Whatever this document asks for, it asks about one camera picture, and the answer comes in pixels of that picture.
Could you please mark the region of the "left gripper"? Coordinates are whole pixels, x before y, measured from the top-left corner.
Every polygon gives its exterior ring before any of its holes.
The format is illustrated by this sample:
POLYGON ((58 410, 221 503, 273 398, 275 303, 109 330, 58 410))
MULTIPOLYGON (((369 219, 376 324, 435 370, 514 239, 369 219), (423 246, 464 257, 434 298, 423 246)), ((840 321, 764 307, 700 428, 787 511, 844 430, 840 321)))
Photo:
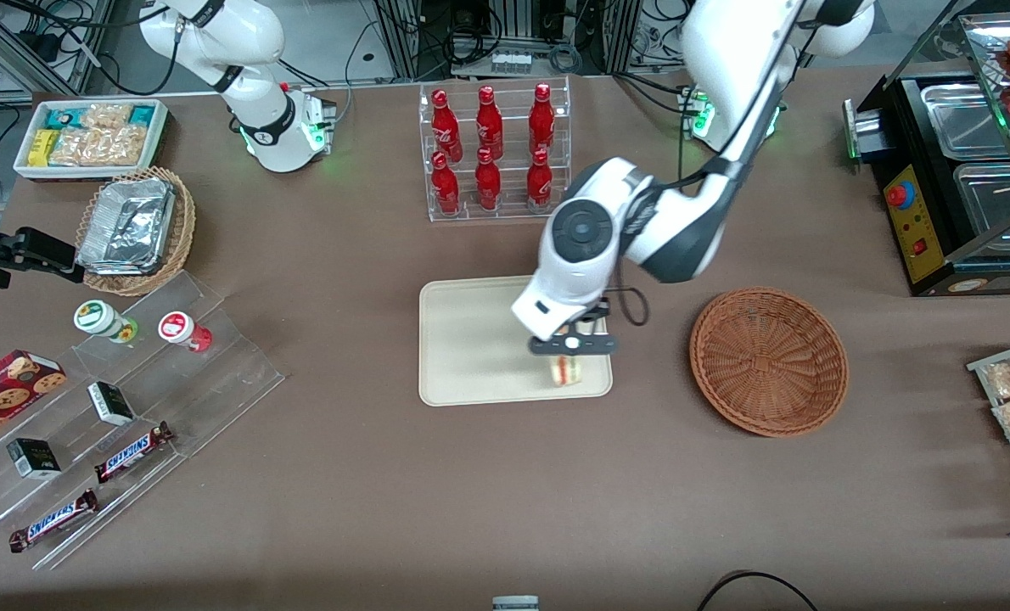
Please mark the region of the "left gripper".
MULTIPOLYGON (((532 336, 528 351, 536 357, 567 355, 564 335, 553 335, 589 311, 609 286, 610 273, 537 270, 510 306, 513 316, 532 336)), ((613 355, 619 341, 614 335, 580 336, 580 355, 613 355)))

